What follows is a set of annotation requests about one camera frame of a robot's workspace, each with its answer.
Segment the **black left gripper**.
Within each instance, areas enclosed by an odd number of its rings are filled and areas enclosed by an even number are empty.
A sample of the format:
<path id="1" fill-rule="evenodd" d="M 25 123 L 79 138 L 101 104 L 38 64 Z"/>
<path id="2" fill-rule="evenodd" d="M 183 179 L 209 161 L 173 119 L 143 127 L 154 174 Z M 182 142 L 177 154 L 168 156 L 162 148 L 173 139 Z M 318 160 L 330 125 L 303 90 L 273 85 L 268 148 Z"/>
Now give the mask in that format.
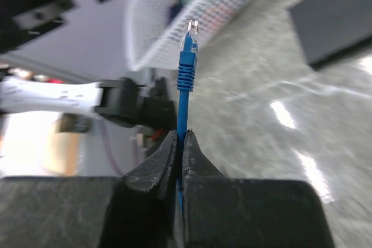
<path id="1" fill-rule="evenodd" d="M 175 105 L 169 97 L 164 77 L 156 79 L 151 87 L 123 78 L 105 80 L 99 88 L 102 98 L 95 112 L 103 118 L 125 128 L 137 125 L 165 131 L 176 128 Z"/>

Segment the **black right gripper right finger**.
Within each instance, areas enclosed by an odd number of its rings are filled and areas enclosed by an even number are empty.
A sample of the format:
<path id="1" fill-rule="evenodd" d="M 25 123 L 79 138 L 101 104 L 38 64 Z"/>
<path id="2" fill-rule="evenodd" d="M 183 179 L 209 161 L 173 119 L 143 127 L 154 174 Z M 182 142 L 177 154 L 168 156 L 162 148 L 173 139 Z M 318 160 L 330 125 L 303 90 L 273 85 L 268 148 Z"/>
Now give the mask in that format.
<path id="1" fill-rule="evenodd" d="M 183 154 L 186 247 L 334 247 L 316 191 L 293 179 L 229 178 L 188 131 Z"/>

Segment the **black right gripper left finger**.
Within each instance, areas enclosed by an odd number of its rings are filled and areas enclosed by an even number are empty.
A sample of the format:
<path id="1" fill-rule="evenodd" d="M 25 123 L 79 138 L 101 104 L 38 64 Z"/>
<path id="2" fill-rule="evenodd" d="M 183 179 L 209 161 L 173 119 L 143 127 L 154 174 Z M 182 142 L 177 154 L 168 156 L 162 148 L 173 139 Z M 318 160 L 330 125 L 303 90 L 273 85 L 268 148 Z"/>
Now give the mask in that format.
<path id="1" fill-rule="evenodd" d="M 1 179 L 2 247 L 167 247 L 176 134 L 122 177 Z"/>

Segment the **dark grey network switch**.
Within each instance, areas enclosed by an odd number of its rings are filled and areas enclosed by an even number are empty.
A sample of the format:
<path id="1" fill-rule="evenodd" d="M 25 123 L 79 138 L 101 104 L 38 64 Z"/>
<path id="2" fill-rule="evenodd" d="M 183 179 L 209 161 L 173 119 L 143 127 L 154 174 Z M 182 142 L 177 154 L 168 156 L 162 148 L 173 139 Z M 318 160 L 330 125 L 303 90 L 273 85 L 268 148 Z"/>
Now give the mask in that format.
<path id="1" fill-rule="evenodd" d="M 310 67 L 371 41 L 371 0 L 302 0 L 289 12 Z"/>

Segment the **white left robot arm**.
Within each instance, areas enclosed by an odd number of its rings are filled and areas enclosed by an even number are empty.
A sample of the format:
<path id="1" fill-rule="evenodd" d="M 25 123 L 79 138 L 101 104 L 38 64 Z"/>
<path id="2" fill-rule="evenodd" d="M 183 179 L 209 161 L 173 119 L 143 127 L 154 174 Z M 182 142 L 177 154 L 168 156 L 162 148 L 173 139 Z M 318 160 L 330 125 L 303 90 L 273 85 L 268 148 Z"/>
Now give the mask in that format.
<path id="1" fill-rule="evenodd" d="M 119 126 L 173 130 L 177 117 L 164 78 L 149 91 L 130 78 L 88 84 L 55 84 L 1 78 L 1 113 L 32 111 L 78 114 Z"/>

